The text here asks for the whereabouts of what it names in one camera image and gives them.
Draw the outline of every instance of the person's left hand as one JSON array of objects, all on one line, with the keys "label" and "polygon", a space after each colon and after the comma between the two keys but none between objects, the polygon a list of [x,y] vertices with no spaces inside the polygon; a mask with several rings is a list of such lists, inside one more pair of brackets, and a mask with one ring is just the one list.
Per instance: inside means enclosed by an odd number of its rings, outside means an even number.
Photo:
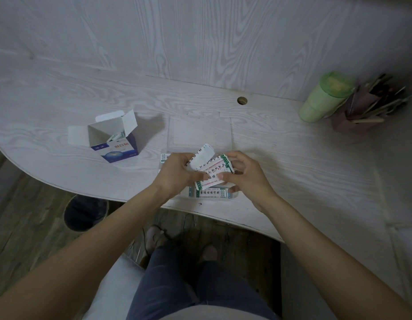
[{"label": "person's left hand", "polygon": [[193,156],[192,153],[173,153],[163,164],[152,185],[160,188],[167,199],[178,195],[194,182],[209,179],[209,174],[205,172],[188,172],[185,169],[185,165]]}]

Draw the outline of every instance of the person's right arm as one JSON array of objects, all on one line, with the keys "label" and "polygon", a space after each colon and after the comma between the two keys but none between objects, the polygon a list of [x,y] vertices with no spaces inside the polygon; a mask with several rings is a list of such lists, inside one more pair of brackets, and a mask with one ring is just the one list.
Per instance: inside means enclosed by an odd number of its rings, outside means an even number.
[{"label": "person's right arm", "polygon": [[271,220],[338,319],[412,319],[399,295],[274,192],[257,161],[240,151],[227,155],[243,174],[218,177]]}]

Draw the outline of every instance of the thigh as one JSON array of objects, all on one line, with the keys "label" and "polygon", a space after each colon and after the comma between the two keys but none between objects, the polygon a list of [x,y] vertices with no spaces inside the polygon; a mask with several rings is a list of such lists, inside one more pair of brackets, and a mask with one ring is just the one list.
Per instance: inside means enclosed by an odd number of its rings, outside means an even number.
[{"label": "thigh", "polygon": [[127,320],[156,320],[193,305],[179,273],[179,248],[171,243],[151,255]]},{"label": "thigh", "polygon": [[278,319],[246,281],[217,262],[204,262],[196,285],[202,303],[242,310],[264,318]]}]

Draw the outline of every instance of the blue and white box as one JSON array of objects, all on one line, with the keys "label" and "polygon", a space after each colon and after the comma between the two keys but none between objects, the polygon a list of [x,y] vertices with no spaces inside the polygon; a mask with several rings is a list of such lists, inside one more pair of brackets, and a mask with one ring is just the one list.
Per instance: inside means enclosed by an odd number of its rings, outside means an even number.
[{"label": "blue and white box", "polygon": [[[88,146],[109,163],[124,160],[139,154],[133,134],[138,126],[135,113],[130,110],[124,114],[116,111],[96,117],[96,122],[87,126],[69,126],[68,143]],[[124,138],[111,140],[113,135],[124,131]]]}]

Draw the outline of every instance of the person's left arm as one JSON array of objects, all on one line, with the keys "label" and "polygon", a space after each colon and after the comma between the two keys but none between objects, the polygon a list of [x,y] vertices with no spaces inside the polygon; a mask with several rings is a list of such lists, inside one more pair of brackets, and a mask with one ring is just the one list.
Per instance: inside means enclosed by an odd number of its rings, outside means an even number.
[{"label": "person's left arm", "polygon": [[185,170],[192,156],[170,155],[149,187],[17,282],[0,297],[0,319],[71,319],[156,209],[209,177]]}]

